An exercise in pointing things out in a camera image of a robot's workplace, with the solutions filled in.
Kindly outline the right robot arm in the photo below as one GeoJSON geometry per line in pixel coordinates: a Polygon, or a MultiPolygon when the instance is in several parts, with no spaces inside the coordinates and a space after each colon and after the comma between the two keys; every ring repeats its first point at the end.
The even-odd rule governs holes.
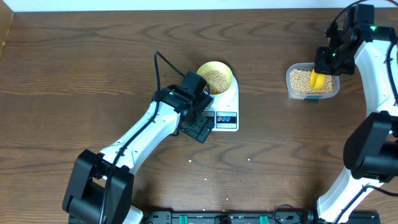
{"type": "Polygon", "coordinates": [[[352,75],[358,70],[366,99],[366,119],[346,140],[344,168],[317,200],[314,223],[347,223],[351,212],[373,190],[397,177],[397,34],[374,22],[374,6],[356,1],[345,7],[343,27],[333,20],[319,47],[314,71],[352,75]]]}

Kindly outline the yellow measuring scoop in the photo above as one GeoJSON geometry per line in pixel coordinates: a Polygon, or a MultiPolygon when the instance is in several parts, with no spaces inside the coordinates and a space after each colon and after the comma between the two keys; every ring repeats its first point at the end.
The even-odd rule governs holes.
{"type": "Polygon", "coordinates": [[[317,73],[315,70],[312,70],[310,74],[310,88],[313,90],[320,90],[323,88],[326,80],[326,75],[317,73]]]}

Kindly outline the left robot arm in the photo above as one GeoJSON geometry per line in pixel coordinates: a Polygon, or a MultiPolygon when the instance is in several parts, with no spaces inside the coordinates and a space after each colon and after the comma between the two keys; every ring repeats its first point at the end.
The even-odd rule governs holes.
{"type": "Polygon", "coordinates": [[[203,143],[214,124],[202,112],[212,104],[206,80],[188,72],[181,84],[158,89],[146,113],[112,145],[76,159],[62,208],[83,223],[140,223],[131,204],[134,177],[152,151],[168,136],[183,132],[203,143]]]}

